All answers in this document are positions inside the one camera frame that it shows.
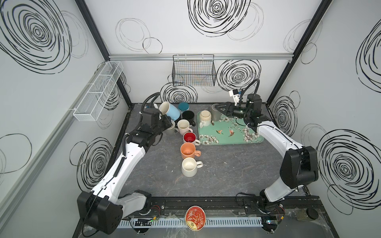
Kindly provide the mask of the light blue mug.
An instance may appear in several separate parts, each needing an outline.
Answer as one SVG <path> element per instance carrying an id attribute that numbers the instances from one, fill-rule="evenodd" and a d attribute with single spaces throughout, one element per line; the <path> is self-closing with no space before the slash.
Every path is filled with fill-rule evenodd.
<path id="1" fill-rule="evenodd" d="M 163 102 L 159 106 L 159 110 L 163 115 L 169 116 L 173 121 L 178 120 L 181 116 L 180 110 L 169 102 Z"/>

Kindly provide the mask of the green floral tray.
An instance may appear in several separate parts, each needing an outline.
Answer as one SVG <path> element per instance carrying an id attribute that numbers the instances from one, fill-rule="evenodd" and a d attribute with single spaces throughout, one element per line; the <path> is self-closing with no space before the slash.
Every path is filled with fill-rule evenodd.
<path id="1" fill-rule="evenodd" d="M 256 135 L 252 129 L 243 126 L 242 119 L 221 116 L 221 120 L 212 121 L 207 127 L 200 127 L 200 113 L 197 113 L 198 139 L 202 145 L 231 145 L 262 143 L 264 138 Z"/>

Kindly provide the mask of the pink mug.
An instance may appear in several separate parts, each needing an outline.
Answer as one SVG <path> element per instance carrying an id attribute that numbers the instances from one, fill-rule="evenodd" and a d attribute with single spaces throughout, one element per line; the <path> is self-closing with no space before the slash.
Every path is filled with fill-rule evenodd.
<path id="1" fill-rule="evenodd" d="M 180 135 L 184 135 L 188 132 L 193 132 L 190 122 L 185 119 L 179 120 L 177 123 L 177 127 L 178 127 Z"/>

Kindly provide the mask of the black and white mug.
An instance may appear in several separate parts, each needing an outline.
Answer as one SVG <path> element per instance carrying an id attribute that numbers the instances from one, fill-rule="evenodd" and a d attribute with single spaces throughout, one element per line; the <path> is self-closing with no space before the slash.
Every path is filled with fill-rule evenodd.
<path id="1" fill-rule="evenodd" d="M 195 127 L 196 122 L 194 120 L 195 114 L 193 111 L 187 110 L 182 113 L 182 119 L 187 120 L 191 126 Z"/>

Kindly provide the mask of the cream white mug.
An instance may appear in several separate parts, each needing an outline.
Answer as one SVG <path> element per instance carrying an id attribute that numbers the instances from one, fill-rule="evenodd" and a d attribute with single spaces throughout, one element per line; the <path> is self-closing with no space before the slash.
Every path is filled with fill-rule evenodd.
<path id="1" fill-rule="evenodd" d="M 183 143 L 191 143 L 195 146 L 200 146 L 201 142 L 197 139 L 196 134 L 193 132 L 186 132 L 183 135 Z"/>

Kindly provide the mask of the orange peach mug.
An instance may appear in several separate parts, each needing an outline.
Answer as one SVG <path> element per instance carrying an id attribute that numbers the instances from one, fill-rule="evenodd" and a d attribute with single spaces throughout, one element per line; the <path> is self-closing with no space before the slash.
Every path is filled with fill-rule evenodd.
<path id="1" fill-rule="evenodd" d="M 197 150 L 195 145 L 190 142 L 182 144 L 180 147 L 180 152 L 183 159 L 201 156 L 201 151 Z"/>

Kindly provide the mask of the white speckled mug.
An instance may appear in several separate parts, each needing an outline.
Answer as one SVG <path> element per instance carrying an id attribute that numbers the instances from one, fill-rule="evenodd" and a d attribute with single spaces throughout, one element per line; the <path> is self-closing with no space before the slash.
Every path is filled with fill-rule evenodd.
<path id="1" fill-rule="evenodd" d="M 196 161 L 194 158 L 185 158 L 182 162 L 182 174 L 185 177 L 191 178 L 197 174 L 199 168 L 203 167 L 202 161 Z"/>

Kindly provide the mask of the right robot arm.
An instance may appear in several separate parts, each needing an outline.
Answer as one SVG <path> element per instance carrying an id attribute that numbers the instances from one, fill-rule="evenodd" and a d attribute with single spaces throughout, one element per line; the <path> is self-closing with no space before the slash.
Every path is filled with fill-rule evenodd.
<path id="1" fill-rule="evenodd" d="M 246 127 L 264 137 L 283 156 L 279 178 L 256 197 L 258 209 L 269 213 L 292 192 L 318 180 L 317 152 L 291 139 L 263 115 L 260 95 L 249 94 L 242 107 L 242 98 L 235 91 L 230 93 L 234 102 L 217 104 L 215 109 L 227 117 L 243 119 Z"/>

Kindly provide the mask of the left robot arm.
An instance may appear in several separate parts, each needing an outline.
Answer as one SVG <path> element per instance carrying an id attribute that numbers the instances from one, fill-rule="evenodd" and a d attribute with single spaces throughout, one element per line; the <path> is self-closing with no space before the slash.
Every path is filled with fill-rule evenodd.
<path id="1" fill-rule="evenodd" d="M 154 145 L 156 137 L 171 126 L 171 118 L 159 109 L 148 108 L 140 113 L 135 129 L 124 135 L 122 152 L 113 166 L 90 192 L 83 191 L 78 197 L 78 226 L 81 229 L 87 225 L 109 235 L 123 218 L 148 209 L 149 193 L 141 190 L 125 196 L 120 193 L 135 166 Z"/>

